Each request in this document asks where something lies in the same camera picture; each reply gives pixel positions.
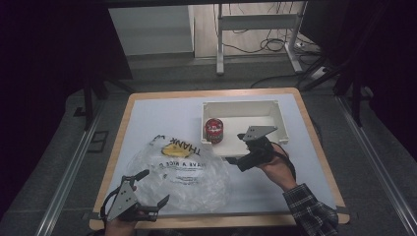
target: table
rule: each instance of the table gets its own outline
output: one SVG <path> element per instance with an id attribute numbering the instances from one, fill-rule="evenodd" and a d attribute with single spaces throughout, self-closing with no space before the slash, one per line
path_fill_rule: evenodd
<path id="1" fill-rule="evenodd" d="M 192 98 L 192 97 L 215 97 L 215 96 L 246 96 L 246 95 L 268 95 L 268 94 L 292 94 L 296 100 L 302 119 L 306 125 L 308 135 L 316 151 L 320 166 L 322 167 L 328 185 L 338 211 L 339 223 L 347 223 L 349 214 L 345 210 L 345 204 L 338 191 L 337 185 L 328 166 L 327 159 L 319 143 L 312 122 L 309 119 L 306 107 L 303 103 L 299 91 L 295 88 L 263 88 L 263 89 L 226 89 L 226 90 L 205 90 L 205 91 L 174 91 L 174 92 L 151 92 L 135 93 L 129 98 L 126 110 L 120 124 L 119 132 L 107 164 L 106 173 L 103 177 L 101 187 L 94 205 L 93 212 L 97 214 L 104 198 L 106 197 L 113 173 L 116 168 L 117 160 L 121 152 L 123 140 L 127 133 L 127 127 L 136 100 L 144 99 L 168 99 L 168 98 Z M 139 222 L 137 228 L 207 228 L 207 227 L 239 227 L 239 226 L 279 226 L 294 225 L 293 217 L 287 214 L 268 213 L 268 214 L 248 214 L 248 215 L 193 215 L 193 216 L 164 216 L 157 222 Z M 102 222 L 92 219 L 89 222 L 92 229 L 102 228 Z"/>

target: metal frame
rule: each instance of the metal frame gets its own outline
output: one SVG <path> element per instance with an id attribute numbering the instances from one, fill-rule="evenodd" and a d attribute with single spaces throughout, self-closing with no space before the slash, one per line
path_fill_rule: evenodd
<path id="1" fill-rule="evenodd" d="M 224 74 L 223 31 L 224 30 L 270 30 L 292 29 L 291 39 L 285 43 L 285 50 L 291 61 L 295 73 L 303 72 L 294 52 L 295 39 L 301 27 L 307 2 L 298 10 L 297 14 L 280 15 L 249 15 L 249 16 L 222 16 L 222 4 L 218 4 L 217 16 L 217 64 L 218 75 Z"/>

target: white box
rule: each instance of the white box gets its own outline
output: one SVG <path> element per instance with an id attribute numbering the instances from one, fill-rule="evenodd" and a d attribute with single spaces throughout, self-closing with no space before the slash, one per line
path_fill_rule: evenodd
<path id="1" fill-rule="evenodd" d="M 223 122 L 223 140 L 213 145 L 206 139 L 205 124 L 211 118 Z M 211 146 L 220 157 L 240 157 L 248 154 L 246 144 L 237 138 L 250 126 L 275 126 L 278 129 L 267 135 L 271 142 L 288 143 L 285 122 L 277 100 L 214 101 L 203 103 L 202 143 Z"/>

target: gray floor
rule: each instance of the gray floor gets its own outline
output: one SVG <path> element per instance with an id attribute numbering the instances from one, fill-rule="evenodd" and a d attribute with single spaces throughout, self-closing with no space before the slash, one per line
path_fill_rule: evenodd
<path id="1" fill-rule="evenodd" d="M 153 58 L 144 63 L 131 61 L 134 80 L 126 82 L 138 92 L 203 89 L 248 89 L 263 78 L 271 78 L 255 88 L 294 87 L 294 76 L 285 56 L 227 59 L 225 75 L 215 74 L 213 60 L 172 60 Z M 329 165 L 349 209 L 351 220 L 339 226 L 340 235 L 408 235 L 391 200 L 380 183 L 344 114 L 331 93 L 334 81 L 303 92 L 308 112 L 316 123 Z M 110 91 L 96 126 L 97 132 L 108 132 L 103 151 L 89 145 L 68 198 L 51 235 L 86 235 L 89 214 L 100 187 L 129 94 L 106 84 Z M 66 113 L 54 139 L 0 223 L 0 235 L 33 235 L 44 216 L 62 175 L 83 137 L 85 120 L 74 117 L 82 107 L 83 94 L 68 98 Z M 417 208 L 417 164 L 402 145 L 375 116 L 366 101 L 362 102 L 362 122 L 382 163 L 398 190 L 412 209 Z M 257 229 L 263 235 L 278 235 L 279 228 Z M 188 235 L 223 235 L 232 230 L 186 230 Z M 147 235 L 147 231 L 138 231 Z"/>

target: red can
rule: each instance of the red can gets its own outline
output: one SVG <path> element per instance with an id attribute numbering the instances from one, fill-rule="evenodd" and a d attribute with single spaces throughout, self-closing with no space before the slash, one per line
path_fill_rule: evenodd
<path id="1" fill-rule="evenodd" d="M 212 144 L 218 144 L 223 140 L 223 122 L 212 118 L 206 122 L 206 139 Z"/>

